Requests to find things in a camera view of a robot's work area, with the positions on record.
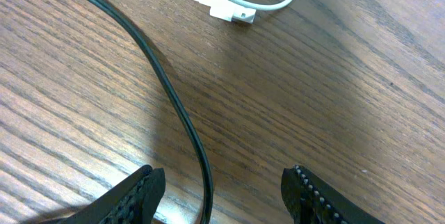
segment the white usb connector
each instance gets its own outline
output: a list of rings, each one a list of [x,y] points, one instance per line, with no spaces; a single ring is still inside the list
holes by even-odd
[[[201,4],[210,7],[210,15],[228,22],[240,21],[253,23],[257,10],[245,8],[229,0],[200,0]]]

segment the wooden table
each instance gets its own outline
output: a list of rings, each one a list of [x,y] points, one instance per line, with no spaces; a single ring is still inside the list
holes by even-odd
[[[252,26],[109,1],[204,142],[212,222],[291,223],[297,163],[386,223],[445,223],[445,0],[295,0]],[[85,0],[0,0],[0,25],[0,223],[71,214],[146,163],[168,183],[156,219],[194,223],[200,167],[130,36]]]

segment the black cable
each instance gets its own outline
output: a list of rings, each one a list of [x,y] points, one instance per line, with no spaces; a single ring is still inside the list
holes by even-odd
[[[148,46],[144,39],[144,35],[118,10],[116,10],[106,0],[87,0],[96,5],[96,7],[102,9],[107,15],[110,15],[115,21],[117,21],[136,41],[140,49],[144,52],[148,61],[153,67],[159,81],[161,82],[164,91],[167,93],[170,102],[176,110],[177,115],[181,119],[181,122],[186,129],[188,137],[190,138],[193,147],[195,148],[196,156],[201,165],[202,181],[204,184],[204,204],[202,207],[201,223],[209,223],[211,208],[213,204],[213,182],[210,171],[210,164],[207,160],[207,155],[204,151],[204,146],[201,143],[200,137],[197,135],[186,109],[179,100],[178,95],[175,92],[172,84],[167,78],[167,74],[159,63],[158,58],[154,55],[152,49]]]

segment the charging cable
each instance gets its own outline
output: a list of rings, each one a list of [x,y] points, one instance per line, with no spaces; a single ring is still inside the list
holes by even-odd
[[[210,15],[225,19],[253,23],[257,10],[272,11],[289,5],[293,0],[283,0],[279,3],[266,5],[245,0],[194,0],[210,7]]]

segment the wood grain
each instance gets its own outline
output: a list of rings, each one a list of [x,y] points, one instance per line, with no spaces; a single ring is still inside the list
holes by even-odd
[[[189,0],[109,1],[153,40],[204,141],[213,223],[291,223],[295,163],[386,223],[445,223],[445,0],[295,0],[252,26]],[[69,215],[146,163],[168,183],[156,219],[195,222],[186,133],[87,1],[0,0],[0,95],[0,223]]]

